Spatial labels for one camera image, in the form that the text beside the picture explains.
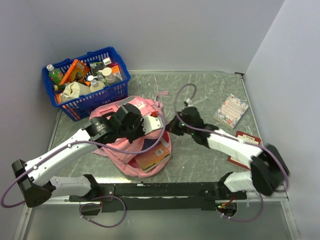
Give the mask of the pink student backpack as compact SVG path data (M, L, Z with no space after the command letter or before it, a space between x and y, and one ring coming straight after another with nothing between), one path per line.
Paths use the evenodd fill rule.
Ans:
M89 116L90 119L94 117L101 117L104 114L115 112L121 105L126 103L132 104L137 107L143 116L150 115L153 112L159 112L160 114L163 113L163 104L161 101L158 100L159 96L168 95L167 91L159 92L154 100L143 98L141 96L130 96L123 100L119 100L113 103L108 103L106 105L102 105L96 108ZM141 168L138 166L135 156L139 155L136 152L143 151L145 149L150 148L157 139L159 138L161 130L156 130L146 136L143 136L133 143L129 143L129 141L125 138L117 139L116 142L110 143L109 146L115 149L119 149L126 152L133 152L133 154L125 154L122 152L117 152L106 147L101 147L95 150L93 153L96 155L104 156L110 158L110 160L121 170L125 175L130 177L139 177L139 178L149 178L155 174L157 174L168 162L166 160L163 163L160 163L158 166L153 168L148 172L143 172ZM169 142L170 147L169 151L170 154L172 153L172 142L170 134L165 131L162 138L164 138L167 142Z

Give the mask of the blue Jane Eyre book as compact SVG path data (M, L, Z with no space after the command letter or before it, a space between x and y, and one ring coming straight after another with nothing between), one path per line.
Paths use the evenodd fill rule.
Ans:
M140 169L144 173L147 173L157 167L159 164L168 160L170 155L171 153L168 149L168 146L165 146L160 142L150 151L137 154L134 159Z

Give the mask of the floral pink notebook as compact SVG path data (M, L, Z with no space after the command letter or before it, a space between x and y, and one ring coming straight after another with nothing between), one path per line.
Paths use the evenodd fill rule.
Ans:
M248 108L249 105L245 101L230 94L214 113L213 118L233 129Z

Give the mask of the white coffee cover book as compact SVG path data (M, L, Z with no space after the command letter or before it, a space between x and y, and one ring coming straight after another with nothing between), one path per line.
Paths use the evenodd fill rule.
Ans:
M160 139L160 143L169 151L170 150L170 143L167 142L163 137Z

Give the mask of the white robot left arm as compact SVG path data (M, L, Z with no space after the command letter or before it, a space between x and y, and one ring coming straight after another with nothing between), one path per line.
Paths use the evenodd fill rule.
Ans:
M87 201L95 200L99 188L92 175L58 178L56 172L67 163L118 139L132 143L146 136L149 134L146 128L148 122L148 116L144 116L136 106L126 103L117 111L92 117L68 140L44 155L30 161L16 160L11 167L24 203L34 208L50 198L69 195L84 197Z

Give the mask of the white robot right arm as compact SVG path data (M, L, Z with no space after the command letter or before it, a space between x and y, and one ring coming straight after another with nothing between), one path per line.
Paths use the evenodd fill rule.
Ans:
M223 199L230 199L239 191L257 191L271 196L278 192L282 183L289 182L290 172L274 145L250 143L205 123L196 107L189 106L176 112L166 130L177 136L190 135L197 144L249 166L247 171L227 173L221 178L218 193Z

